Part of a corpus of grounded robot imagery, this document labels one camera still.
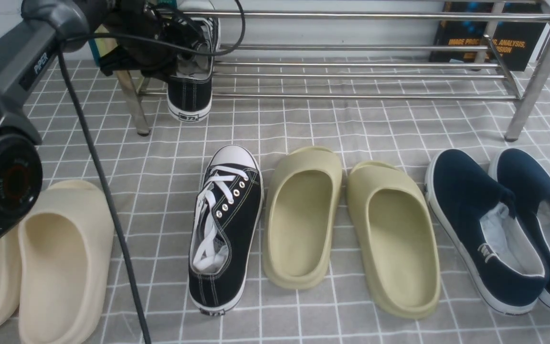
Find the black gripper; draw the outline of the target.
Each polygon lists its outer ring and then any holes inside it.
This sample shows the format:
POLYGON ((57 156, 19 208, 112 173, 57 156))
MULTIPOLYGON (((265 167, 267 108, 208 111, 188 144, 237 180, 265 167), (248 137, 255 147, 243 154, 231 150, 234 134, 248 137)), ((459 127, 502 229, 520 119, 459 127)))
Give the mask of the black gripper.
POLYGON ((117 0, 105 30, 116 36, 116 47, 99 59, 106 76, 128 69, 166 83, 208 84, 208 18, 148 0, 117 0))

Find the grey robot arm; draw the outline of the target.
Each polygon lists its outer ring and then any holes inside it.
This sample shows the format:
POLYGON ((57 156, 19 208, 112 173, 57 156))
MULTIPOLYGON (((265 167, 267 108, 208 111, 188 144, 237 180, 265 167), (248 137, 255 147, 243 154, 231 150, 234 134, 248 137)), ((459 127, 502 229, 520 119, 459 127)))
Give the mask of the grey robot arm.
POLYGON ((0 37, 0 239, 35 204, 43 168, 42 142, 23 108, 60 52, 79 50, 105 28, 118 46, 98 61, 106 76, 140 71, 156 77, 174 72, 175 49, 183 33, 172 33, 166 11, 181 11, 180 0, 24 0, 22 21, 0 37))

